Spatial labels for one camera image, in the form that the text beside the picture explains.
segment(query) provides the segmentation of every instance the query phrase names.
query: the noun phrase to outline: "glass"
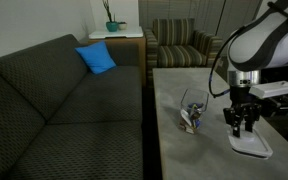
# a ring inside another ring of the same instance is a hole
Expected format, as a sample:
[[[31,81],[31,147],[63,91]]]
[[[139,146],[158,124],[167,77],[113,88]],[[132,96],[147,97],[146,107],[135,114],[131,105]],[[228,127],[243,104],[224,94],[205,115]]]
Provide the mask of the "glass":
[[[201,125],[202,114],[207,109],[208,92],[187,89],[181,101],[179,128],[195,134]]]

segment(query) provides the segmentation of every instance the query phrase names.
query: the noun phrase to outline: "couch armrest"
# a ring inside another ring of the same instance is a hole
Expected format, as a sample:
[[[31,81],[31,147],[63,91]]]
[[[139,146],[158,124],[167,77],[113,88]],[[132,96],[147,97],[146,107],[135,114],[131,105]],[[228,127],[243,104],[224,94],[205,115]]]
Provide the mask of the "couch armrest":
[[[147,85],[153,86],[153,68],[157,67],[157,39],[150,29],[144,30],[146,38],[146,79]]]
[[[206,57],[206,66],[211,67],[223,44],[223,39],[203,31],[194,31],[193,46]]]
[[[106,46],[117,66],[139,66],[138,45],[136,43],[106,43]]]

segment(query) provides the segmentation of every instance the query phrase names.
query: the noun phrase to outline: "couch cushion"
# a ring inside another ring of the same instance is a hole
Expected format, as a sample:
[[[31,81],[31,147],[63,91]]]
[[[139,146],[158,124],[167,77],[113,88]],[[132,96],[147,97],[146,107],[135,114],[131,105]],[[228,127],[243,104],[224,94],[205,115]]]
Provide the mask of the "couch cushion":
[[[10,179],[143,179],[141,123],[47,125]]]
[[[141,121],[141,92],[137,66],[88,73],[48,123]]]
[[[194,67],[205,63],[205,56],[192,46],[159,46],[158,48],[158,67]]]
[[[75,49],[82,56],[83,60],[88,67],[91,68],[94,74],[105,72],[106,70],[116,66],[107,51],[104,41]]]
[[[0,179],[44,124],[39,112],[0,77]]]
[[[49,119],[87,72],[67,35],[0,58],[0,74]]]
[[[194,30],[194,19],[155,19],[153,21],[153,32],[158,44],[188,45],[192,43]]]

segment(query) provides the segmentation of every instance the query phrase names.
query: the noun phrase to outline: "couch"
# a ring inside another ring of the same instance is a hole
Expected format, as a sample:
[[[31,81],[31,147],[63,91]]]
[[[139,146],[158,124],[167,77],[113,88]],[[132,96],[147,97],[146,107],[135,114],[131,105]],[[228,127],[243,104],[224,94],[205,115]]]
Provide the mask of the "couch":
[[[194,19],[154,19],[146,37],[147,85],[153,86],[153,68],[211,67],[222,38],[194,29]]]
[[[143,179],[136,44],[93,74],[73,35],[0,58],[0,179]]]

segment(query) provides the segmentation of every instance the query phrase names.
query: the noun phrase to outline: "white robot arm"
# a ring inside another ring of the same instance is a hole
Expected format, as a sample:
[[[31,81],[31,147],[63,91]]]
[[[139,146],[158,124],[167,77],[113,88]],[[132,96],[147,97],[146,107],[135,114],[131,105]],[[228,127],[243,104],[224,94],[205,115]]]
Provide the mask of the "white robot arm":
[[[253,125],[260,117],[261,104],[255,96],[256,93],[253,95],[254,93],[250,92],[252,88],[261,86],[261,69],[288,66],[288,0],[269,2],[268,6],[270,9],[260,18],[238,29],[230,37],[227,55],[232,105],[223,110],[226,123],[231,127],[229,137],[233,149],[242,154],[262,158],[271,156],[272,152],[258,152],[252,149],[263,142],[265,143],[260,144],[264,146],[263,149],[270,147],[262,137],[255,137],[260,136],[258,132],[253,133]],[[214,95],[211,87],[210,92],[214,97],[220,95]],[[242,136],[245,134],[251,134],[252,140],[244,141],[245,137]]]

